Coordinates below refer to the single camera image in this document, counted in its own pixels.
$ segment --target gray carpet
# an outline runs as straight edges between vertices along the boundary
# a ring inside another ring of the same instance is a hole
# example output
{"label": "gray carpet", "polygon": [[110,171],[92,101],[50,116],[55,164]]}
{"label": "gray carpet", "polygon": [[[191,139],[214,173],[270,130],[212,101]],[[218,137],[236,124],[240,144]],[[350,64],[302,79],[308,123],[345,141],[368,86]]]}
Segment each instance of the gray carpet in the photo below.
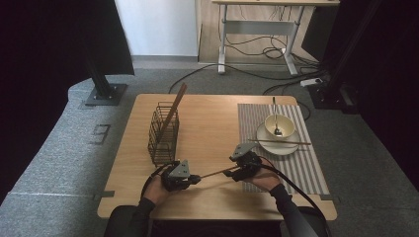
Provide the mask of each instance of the gray carpet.
{"label": "gray carpet", "polygon": [[[168,93],[176,80],[191,71],[136,69],[135,76],[109,76],[111,83],[128,84],[117,107],[83,106],[94,87],[91,80],[71,87],[60,120],[0,207],[0,235],[102,236],[107,220],[99,218],[96,210],[135,97]],[[215,68],[184,82],[186,94],[226,95],[261,95],[279,84],[232,69],[221,76]],[[338,212],[338,218],[329,223],[334,236],[417,236],[418,192],[363,119],[315,110],[308,91],[299,85],[288,87],[285,95],[310,106],[306,127]],[[307,110],[301,109],[307,116]],[[107,128],[104,136],[101,131]]]}

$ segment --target black wire basket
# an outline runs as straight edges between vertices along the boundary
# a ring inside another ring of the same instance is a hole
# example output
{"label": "black wire basket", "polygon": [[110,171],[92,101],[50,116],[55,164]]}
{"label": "black wire basket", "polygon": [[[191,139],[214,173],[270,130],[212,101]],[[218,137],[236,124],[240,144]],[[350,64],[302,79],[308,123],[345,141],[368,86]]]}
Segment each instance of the black wire basket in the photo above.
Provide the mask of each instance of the black wire basket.
{"label": "black wire basket", "polygon": [[150,130],[148,131],[148,152],[151,161],[157,167],[175,160],[176,143],[179,131],[178,111],[172,116],[167,128],[161,133],[164,121],[166,120],[173,103],[159,102],[153,113]]}

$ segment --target gray striped placemat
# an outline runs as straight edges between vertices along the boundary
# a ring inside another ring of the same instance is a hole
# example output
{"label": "gray striped placemat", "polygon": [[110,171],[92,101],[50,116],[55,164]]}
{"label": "gray striped placemat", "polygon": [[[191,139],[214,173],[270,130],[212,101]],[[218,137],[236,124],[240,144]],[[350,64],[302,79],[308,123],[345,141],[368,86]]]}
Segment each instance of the gray striped placemat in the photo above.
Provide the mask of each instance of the gray striped placemat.
{"label": "gray striped placemat", "polygon": [[[240,143],[256,139],[258,126],[264,122],[268,115],[272,115],[274,105],[238,104],[238,119],[240,129]],[[300,141],[311,142],[299,106],[278,106],[278,114],[290,118],[295,124]],[[308,195],[329,195],[326,181],[320,165],[318,164],[312,145],[301,145],[298,150],[290,155],[274,155],[263,147],[253,149],[256,154],[269,159],[277,169],[283,172],[300,189]],[[296,191],[289,185],[286,186],[289,194]],[[244,192],[262,192],[257,187],[243,182]]]}

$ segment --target desk leg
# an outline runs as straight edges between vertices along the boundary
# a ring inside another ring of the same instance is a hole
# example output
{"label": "desk leg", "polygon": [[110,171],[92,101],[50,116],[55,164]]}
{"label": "desk leg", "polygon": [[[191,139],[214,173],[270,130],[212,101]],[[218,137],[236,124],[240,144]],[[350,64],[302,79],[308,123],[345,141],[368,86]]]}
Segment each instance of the desk leg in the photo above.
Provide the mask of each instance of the desk leg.
{"label": "desk leg", "polygon": [[298,27],[301,22],[302,13],[304,12],[304,6],[300,6],[298,10],[298,18],[293,24],[293,31],[290,35],[290,40],[287,43],[287,47],[282,49],[284,54],[284,59],[286,60],[287,66],[290,70],[291,75],[297,75],[295,65],[293,64],[293,57],[291,56],[291,51],[293,49],[293,42],[295,41],[296,33],[298,32]]}
{"label": "desk leg", "polygon": [[225,73],[225,24],[227,22],[227,5],[224,6],[224,16],[221,19],[222,22],[222,33],[221,33],[221,46],[219,47],[218,53],[218,74]]}

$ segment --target bowl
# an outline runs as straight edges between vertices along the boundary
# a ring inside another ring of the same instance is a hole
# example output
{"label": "bowl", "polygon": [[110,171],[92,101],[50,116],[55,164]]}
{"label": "bowl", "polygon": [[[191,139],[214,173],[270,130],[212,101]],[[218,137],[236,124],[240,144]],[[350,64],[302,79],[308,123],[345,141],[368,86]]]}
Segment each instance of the bowl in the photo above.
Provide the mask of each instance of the bowl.
{"label": "bowl", "polygon": [[278,129],[283,134],[282,136],[276,136],[275,131],[275,116],[271,115],[265,118],[265,129],[269,136],[275,140],[287,140],[295,132],[295,125],[293,121],[282,115],[277,115]]}

